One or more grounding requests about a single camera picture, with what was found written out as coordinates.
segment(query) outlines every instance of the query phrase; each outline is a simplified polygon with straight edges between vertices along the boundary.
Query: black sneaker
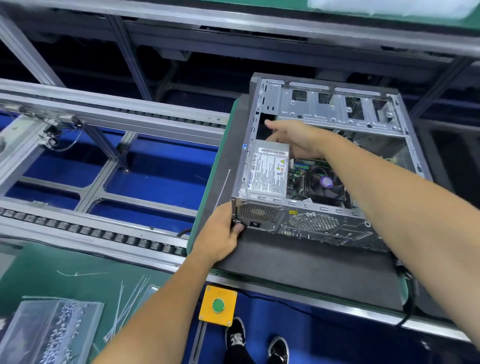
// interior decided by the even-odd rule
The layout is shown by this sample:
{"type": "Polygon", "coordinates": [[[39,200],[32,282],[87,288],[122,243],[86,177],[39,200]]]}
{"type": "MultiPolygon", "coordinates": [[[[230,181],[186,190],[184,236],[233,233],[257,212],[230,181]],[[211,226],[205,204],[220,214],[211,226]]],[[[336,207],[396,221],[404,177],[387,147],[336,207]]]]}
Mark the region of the black sneaker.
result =
{"type": "Polygon", "coordinates": [[[225,329],[225,345],[227,350],[233,345],[245,346],[245,326],[240,317],[234,317],[232,326],[225,329]]]}
{"type": "Polygon", "coordinates": [[[282,361],[282,364],[288,364],[288,345],[287,341],[280,337],[275,336],[268,346],[268,357],[276,355],[282,361]]]}

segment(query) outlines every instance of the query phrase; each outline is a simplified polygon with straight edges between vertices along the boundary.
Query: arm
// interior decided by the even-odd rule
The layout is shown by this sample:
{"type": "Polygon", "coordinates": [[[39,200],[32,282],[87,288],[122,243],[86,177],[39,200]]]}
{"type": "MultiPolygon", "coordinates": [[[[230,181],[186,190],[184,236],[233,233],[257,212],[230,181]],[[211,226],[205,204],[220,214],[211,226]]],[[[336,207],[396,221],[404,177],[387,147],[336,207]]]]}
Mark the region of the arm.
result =
{"type": "Polygon", "coordinates": [[[480,347],[480,211],[327,130],[266,121],[297,158],[325,157],[368,221],[480,347]]]}
{"type": "Polygon", "coordinates": [[[219,206],[179,270],[129,320],[95,364],[181,363],[198,296],[213,264],[237,246],[243,225],[230,230],[231,203],[219,206]]]}

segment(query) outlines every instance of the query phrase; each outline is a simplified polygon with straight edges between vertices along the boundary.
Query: black fan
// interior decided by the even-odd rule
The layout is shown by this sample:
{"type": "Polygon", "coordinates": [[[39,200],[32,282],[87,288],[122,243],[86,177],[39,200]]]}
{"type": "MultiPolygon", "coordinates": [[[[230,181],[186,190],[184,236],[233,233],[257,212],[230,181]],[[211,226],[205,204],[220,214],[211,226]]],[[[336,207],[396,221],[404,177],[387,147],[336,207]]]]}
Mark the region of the black fan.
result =
{"type": "Polygon", "coordinates": [[[309,183],[310,190],[317,196],[345,200],[345,188],[332,170],[321,167],[312,169],[309,183]]]}

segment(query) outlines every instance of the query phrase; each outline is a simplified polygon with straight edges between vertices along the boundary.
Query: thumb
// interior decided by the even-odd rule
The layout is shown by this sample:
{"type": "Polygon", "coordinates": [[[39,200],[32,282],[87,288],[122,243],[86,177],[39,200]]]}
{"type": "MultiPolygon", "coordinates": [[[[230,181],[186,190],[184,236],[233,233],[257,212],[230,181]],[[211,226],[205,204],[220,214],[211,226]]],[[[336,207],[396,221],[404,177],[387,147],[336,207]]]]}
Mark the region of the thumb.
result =
{"type": "Polygon", "coordinates": [[[245,226],[243,224],[235,224],[235,226],[232,228],[232,231],[230,232],[230,239],[237,240],[238,235],[243,231],[245,226]]]}
{"type": "Polygon", "coordinates": [[[275,121],[265,120],[265,125],[269,129],[286,132],[288,129],[288,126],[291,124],[291,121],[292,120],[275,120],[275,121]]]}

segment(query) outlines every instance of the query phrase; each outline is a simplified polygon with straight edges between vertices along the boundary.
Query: person's right arm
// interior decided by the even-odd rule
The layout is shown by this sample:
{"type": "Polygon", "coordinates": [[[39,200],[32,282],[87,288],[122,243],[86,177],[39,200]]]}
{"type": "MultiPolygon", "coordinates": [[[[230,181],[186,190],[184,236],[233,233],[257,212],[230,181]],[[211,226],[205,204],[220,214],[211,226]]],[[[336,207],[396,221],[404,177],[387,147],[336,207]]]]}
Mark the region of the person's right arm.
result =
{"type": "Polygon", "coordinates": [[[368,221],[480,348],[480,211],[346,138],[301,121],[266,121],[295,158],[325,157],[368,221]]]}

